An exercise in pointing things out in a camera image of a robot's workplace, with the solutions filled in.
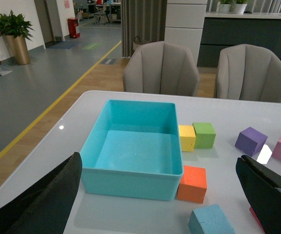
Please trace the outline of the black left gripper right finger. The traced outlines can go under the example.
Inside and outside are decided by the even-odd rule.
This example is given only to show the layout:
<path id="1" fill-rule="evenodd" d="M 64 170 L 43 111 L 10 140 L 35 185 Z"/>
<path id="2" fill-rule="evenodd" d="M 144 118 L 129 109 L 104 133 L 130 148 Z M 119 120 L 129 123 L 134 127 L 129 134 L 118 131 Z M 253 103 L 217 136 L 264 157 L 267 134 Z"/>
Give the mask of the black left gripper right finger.
<path id="1" fill-rule="evenodd" d="M 247 155 L 237 158 L 236 174 L 266 234 L 281 234 L 281 175 Z"/>

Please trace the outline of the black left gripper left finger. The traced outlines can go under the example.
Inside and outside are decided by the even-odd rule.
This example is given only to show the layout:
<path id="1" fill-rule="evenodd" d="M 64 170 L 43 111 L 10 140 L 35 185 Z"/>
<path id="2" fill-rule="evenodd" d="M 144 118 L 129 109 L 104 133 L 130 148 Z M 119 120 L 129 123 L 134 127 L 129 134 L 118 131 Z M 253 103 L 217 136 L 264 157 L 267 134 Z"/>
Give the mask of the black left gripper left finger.
<path id="1" fill-rule="evenodd" d="M 75 152 L 0 208 L 0 234 L 61 234 L 76 198 L 82 160 Z"/>

